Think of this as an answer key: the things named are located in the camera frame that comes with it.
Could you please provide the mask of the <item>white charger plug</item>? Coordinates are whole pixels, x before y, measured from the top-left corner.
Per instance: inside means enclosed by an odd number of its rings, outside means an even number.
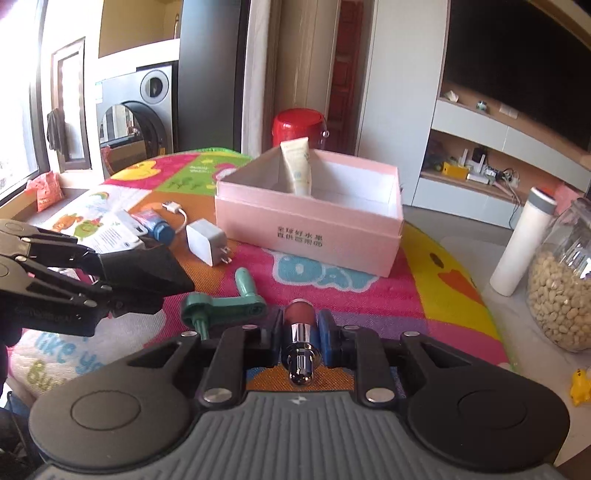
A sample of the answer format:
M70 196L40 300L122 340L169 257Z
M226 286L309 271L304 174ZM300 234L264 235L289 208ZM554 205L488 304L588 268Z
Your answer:
M231 263L228 237L206 219L193 221L185 227L190 253L209 267Z

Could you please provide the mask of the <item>black television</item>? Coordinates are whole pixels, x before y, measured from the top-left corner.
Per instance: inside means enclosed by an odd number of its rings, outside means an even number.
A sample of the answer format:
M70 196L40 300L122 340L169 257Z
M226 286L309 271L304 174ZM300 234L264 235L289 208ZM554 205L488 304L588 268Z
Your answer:
M527 1L453 1L444 78L590 148L590 50Z

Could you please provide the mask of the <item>white medicine box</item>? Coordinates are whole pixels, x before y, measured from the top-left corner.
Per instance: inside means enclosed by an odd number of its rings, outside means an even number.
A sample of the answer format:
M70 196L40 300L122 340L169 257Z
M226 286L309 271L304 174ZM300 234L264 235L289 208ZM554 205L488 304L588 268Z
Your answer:
M80 243L99 254L140 249L143 243L126 226L114 223L103 224L99 220L85 220L74 229Z

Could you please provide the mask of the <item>yellow toy box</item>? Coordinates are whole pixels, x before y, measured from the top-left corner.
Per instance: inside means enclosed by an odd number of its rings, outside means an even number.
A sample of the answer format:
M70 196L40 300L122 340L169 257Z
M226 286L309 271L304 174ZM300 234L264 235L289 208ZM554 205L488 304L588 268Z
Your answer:
M444 162L442 167L442 174L456 180L465 181L470 170L464 166L459 166L449 162Z

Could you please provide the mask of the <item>black refrigerator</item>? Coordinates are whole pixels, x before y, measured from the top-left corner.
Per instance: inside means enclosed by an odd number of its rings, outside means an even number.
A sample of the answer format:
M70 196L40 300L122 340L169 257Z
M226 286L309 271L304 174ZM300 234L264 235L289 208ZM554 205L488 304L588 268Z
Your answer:
M177 77L177 149L242 142L249 1L182 3Z

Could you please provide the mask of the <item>cream tube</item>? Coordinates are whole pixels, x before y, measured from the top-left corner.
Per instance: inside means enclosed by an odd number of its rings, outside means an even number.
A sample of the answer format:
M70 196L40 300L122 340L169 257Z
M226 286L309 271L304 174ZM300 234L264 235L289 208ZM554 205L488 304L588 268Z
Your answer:
M297 196L311 196L311 163L308 137L280 143L281 155L287 168L290 192Z

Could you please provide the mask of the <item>blue pink toothpaste tube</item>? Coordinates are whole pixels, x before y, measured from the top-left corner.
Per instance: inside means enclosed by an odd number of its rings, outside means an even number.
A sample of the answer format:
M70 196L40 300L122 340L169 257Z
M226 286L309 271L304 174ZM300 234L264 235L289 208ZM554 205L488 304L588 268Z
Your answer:
M115 216L138 237L150 237L166 246L169 246L175 238L175 230L152 209L134 214L120 211Z

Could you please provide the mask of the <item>white thermos bottle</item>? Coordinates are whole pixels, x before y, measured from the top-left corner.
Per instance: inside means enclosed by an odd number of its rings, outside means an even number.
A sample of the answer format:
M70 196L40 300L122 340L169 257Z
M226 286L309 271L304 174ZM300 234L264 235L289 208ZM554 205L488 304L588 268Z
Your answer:
M489 281L498 294L510 297L515 292L545 238L556 206L551 195L536 187L530 189L517 226Z

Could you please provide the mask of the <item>washing machine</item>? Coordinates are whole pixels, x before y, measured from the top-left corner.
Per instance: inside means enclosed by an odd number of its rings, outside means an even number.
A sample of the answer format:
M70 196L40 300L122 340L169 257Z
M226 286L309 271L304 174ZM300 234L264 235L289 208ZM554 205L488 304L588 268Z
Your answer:
M95 84L97 134L107 178L176 146L177 63L147 65Z

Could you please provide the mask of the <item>glass jar of peanuts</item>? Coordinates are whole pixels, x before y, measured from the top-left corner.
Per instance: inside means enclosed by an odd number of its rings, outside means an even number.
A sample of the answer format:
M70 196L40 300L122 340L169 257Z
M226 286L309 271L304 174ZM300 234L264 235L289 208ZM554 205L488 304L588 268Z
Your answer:
M534 256L528 306L541 332L570 352L590 348L590 200L582 197L551 224Z

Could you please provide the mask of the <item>yellow duck toy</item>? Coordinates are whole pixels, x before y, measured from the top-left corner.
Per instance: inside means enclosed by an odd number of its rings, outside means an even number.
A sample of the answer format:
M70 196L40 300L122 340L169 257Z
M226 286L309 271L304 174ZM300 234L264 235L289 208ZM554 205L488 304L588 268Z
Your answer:
M585 370L577 369L573 373L569 395L575 407L591 400L591 383Z

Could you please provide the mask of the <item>colourful cartoon play mat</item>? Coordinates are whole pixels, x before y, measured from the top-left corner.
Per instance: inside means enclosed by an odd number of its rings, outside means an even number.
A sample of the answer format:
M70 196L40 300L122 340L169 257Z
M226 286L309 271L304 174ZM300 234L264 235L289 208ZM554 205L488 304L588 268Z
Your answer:
M89 240L108 212L160 210L179 203L190 220L214 216L214 183L245 157L228 150L173 154L143 161L114 179L32 218L32 223ZM249 270L270 308L296 298L329 309L340 324L398 338L415 330L498 366L508 362L493 317L464 266L436 240L406 224L391 274L371 276L315 260L232 243L226 265L208 267L193 256L183 237L172 250L199 292L229 297L238 292L235 271ZM128 314L103 320L90 338L26 331L9 352L7 389L33 403L68 380L96 370L183 330L182 298L170 297L154 315Z

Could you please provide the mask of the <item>green crank handle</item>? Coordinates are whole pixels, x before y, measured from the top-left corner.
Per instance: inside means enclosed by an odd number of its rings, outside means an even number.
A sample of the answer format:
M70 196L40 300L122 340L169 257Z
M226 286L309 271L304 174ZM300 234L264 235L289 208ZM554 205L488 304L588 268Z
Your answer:
M245 267L235 271L235 286L238 290L235 297L211 297L202 292L187 295L181 305L181 321L202 340L207 340L217 325L242 323L266 315L266 301L257 292L256 283Z

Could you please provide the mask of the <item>pink cardboard box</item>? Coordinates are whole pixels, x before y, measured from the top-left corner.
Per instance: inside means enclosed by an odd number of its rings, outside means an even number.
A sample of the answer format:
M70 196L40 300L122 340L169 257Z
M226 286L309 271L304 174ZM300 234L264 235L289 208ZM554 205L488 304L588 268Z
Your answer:
M325 150L310 164L308 197L287 192L280 148L219 180L217 226L232 240L389 276L404 223L398 168Z

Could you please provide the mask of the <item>orange bag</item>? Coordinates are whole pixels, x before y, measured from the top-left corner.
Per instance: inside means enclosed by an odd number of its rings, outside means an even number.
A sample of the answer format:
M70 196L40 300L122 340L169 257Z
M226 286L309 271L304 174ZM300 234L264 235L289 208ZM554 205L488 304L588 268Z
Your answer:
M29 180L25 191L35 193L38 212L48 209L64 198L59 176L53 171L43 173Z

